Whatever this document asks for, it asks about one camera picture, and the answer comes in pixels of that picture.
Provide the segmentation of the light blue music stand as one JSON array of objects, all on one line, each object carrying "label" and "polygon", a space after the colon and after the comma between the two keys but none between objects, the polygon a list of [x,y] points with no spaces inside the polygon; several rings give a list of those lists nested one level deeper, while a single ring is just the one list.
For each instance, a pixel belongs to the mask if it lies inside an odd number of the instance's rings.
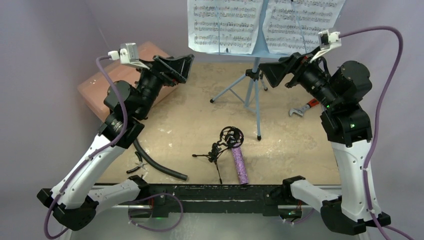
[{"label": "light blue music stand", "polygon": [[[285,57],[286,54],[273,54],[269,52],[268,46],[266,44],[266,39],[263,34],[263,23],[266,17],[266,7],[269,2],[267,0],[262,1],[261,12],[258,16],[258,34],[256,37],[256,42],[252,53],[250,54],[239,54],[239,53],[230,53],[229,50],[226,50],[221,47],[221,39],[222,37],[218,37],[218,51],[215,53],[216,55],[222,56],[235,56],[235,57],[251,57],[254,58],[253,66],[249,70],[252,72],[249,75],[242,74],[237,80],[227,86],[223,91],[218,93],[216,96],[210,99],[210,103],[214,103],[218,98],[220,98],[223,94],[227,92],[231,92],[235,95],[242,103],[245,109],[253,112],[256,117],[256,129],[257,129],[257,140],[261,141],[261,114],[260,114],[260,103],[259,103],[259,91],[260,89],[268,90],[268,87],[264,83],[264,80],[260,78],[258,66],[260,64],[261,59],[269,58],[269,59],[277,59],[279,57]],[[234,90],[233,87],[236,86],[242,80],[249,78],[249,84],[247,88],[247,92],[244,98],[241,98]]]}]

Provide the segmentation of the sheet music page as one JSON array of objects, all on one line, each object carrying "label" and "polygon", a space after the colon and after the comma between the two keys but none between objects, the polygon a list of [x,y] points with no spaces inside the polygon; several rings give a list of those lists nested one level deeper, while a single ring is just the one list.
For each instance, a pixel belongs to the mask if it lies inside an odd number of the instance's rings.
[{"label": "sheet music page", "polygon": [[188,0],[188,47],[208,54],[252,54],[262,0]]},{"label": "sheet music page", "polygon": [[270,0],[262,25],[271,54],[307,53],[319,45],[318,33],[334,27],[344,0]]}]

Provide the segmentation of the black microphone shock mount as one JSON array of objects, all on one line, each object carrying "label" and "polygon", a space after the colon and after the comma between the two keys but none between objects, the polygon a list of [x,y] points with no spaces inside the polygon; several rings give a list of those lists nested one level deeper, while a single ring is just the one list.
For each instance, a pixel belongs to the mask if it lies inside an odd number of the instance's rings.
[{"label": "black microphone shock mount", "polygon": [[236,149],[240,147],[243,142],[243,132],[235,126],[227,126],[221,130],[219,140],[212,144],[211,151],[207,154],[193,154],[192,157],[206,157],[210,163],[213,163],[218,172],[219,183],[222,185],[223,181],[218,167],[218,159],[223,152],[226,150]]}]

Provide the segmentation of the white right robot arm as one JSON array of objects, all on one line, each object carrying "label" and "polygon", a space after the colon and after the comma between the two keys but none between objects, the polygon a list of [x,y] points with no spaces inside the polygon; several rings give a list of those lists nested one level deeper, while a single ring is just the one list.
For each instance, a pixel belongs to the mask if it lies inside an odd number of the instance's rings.
[{"label": "white right robot arm", "polygon": [[336,160],[341,194],[327,192],[302,176],[284,179],[280,196],[288,204],[302,201],[320,213],[326,227],[344,235],[364,233],[367,227],[384,227],[391,217],[378,205],[372,170],[366,161],[372,146],[372,125],[360,101],[372,89],[370,72],[349,60],[329,75],[312,54],[294,53],[277,62],[261,63],[259,70],[273,88],[292,74],[287,88],[302,86],[322,106],[321,125]]}]

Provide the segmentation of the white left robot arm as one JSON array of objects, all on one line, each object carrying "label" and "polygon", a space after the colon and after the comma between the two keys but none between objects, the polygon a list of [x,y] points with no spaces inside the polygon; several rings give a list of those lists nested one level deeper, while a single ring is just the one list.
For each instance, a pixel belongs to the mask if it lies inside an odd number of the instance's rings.
[{"label": "white left robot arm", "polygon": [[100,212],[125,202],[142,205],[152,197],[149,184],[133,175],[125,181],[94,190],[105,170],[128,149],[144,128],[144,120],[163,87],[186,83],[194,55],[162,57],[151,61],[131,59],[139,72],[132,85],[124,80],[110,81],[104,104],[109,115],[101,124],[92,144],[75,167],[53,188],[37,194],[48,208],[47,215],[72,231],[87,226]]}]

